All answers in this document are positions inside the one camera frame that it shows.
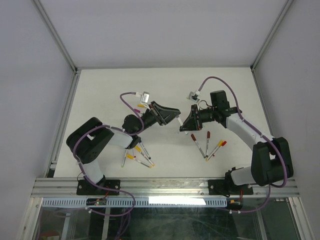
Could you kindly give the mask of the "grey cap whiteboard marker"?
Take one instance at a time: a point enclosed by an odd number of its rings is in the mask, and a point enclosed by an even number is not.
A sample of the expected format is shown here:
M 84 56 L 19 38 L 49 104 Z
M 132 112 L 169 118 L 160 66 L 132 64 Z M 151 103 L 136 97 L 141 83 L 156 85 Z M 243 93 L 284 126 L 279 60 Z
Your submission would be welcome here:
M 180 126 L 182 127 L 182 126 L 183 126 L 183 121 L 181 120 L 181 118 L 180 118 L 179 116 L 177 116 L 176 119 L 178 120 Z

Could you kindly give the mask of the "brown cap marker pen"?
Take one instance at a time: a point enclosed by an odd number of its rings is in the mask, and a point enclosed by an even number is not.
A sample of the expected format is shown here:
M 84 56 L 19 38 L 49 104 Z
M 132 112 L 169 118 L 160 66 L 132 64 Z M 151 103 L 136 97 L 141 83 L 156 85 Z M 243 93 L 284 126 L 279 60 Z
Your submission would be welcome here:
M 201 154 L 202 157 L 205 159 L 205 158 L 206 158 L 206 155 L 205 155 L 205 153 L 203 152 L 202 148 L 200 147 L 200 145 L 199 145 L 199 143 L 198 143 L 195 135 L 192 133 L 190 136 L 191 136 L 192 140 L 194 141 L 195 145 L 197 146 L 200 154 Z

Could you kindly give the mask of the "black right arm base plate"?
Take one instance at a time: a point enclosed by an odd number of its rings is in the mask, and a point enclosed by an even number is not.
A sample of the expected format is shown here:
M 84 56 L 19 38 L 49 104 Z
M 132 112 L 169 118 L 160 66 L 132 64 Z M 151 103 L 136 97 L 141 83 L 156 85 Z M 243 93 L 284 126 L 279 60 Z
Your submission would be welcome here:
M 207 183 L 210 196 L 222 195 L 230 197 L 231 195 L 251 196 L 254 194 L 253 189 L 248 188 L 247 184 L 235 185 L 231 181 L 225 179 L 209 179 Z

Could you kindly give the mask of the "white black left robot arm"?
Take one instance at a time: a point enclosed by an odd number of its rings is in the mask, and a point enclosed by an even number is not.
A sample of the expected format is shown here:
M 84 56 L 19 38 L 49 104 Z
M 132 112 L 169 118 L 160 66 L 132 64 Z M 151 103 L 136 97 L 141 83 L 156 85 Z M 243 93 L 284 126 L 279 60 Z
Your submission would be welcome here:
M 96 117 L 86 121 L 67 137 L 66 145 L 88 181 L 87 188 L 96 195 L 105 188 L 105 176 L 97 157 L 107 145 L 133 149 L 141 141 L 139 133 L 154 124 L 165 126 L 180 114 L 181 111 L 177 108 L 164 107 L 152 101 L 142 115 L 127 115 L 119 129 L 104 125 Z

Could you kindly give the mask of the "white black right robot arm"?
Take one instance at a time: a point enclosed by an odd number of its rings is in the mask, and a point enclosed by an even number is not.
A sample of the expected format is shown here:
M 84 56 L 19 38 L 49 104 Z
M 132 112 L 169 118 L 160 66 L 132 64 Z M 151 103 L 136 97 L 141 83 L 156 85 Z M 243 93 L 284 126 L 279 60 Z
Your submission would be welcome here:
M 224 90 L 211 92 L 210 99 L 212 106 L 206 109 L 199 109 L 197 104 L 193 104 L 179 130 L 200 131 L 204 123 L 217 122 L 235 133 L 251 149 L 249 167 L 232 168 L 225 173 L 225 191 L 234 194 L 249 184 L 261 187 L 274 186 L 279 181 L 286 184 L 294 175 L 288 141 L 283 137 L 265 135 L 240 116 L 238 109 L 230 106 Z

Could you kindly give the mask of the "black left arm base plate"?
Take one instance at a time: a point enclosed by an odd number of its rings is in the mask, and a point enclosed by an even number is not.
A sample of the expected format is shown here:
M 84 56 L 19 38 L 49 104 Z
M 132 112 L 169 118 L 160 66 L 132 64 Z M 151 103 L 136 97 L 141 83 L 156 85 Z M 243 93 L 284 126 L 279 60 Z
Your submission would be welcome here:
M 119 190 L 121 187 L 121 181 L 119 179 L 102 179 L 97 183 L 102 188 Z M 86 179 L 81 179 L 78 181 L 76 194 L 78 196 L 118 196 L 120 193 L 117 191 L 110 191 L 101 189 L 89 183 Z

